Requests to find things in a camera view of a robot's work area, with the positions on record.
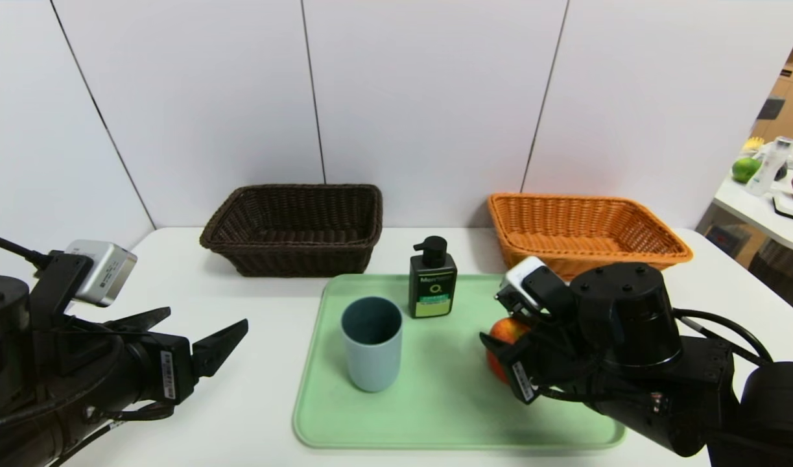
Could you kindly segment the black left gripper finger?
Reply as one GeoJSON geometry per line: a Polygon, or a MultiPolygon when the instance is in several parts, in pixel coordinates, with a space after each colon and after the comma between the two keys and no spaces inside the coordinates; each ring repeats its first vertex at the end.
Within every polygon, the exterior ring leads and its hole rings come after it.
{"type": "Polygon", "coordinates": [[[168,317],[171,316],[170,307],[159,307],[144,313],[123,317],[115,321],[103,322],[104,328],[121,333],[148,332],[168,317]]]}
{"type": "Polygon", "coordinates": [[[232,352],[238,348],[248,330],[248,320],[242,319],[192,343],[194,378],[213,377],[232,352]]]}

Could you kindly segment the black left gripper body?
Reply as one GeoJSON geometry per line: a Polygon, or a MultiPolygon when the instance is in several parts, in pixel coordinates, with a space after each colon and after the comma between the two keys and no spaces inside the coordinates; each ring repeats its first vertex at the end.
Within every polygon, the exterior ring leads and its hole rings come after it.
{"type": "Polygon", "coordinates": [[[123,350],[109,375],[109,411],[140,401],[176,406],[192,395],[191,343],[159,332],[116,333],[123,350]]]}

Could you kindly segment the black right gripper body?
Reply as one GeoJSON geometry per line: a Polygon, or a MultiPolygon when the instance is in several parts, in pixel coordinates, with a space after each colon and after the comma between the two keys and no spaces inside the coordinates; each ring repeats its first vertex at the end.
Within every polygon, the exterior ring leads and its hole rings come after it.
{"type": "Polygon", "coordinates": [[[523,322],[500,322],[498,337],[513,343],[498,360],[498,378],[518,401],[530,404],[542,391],[579,378],[580,358],[556,338],[523,322]]]}

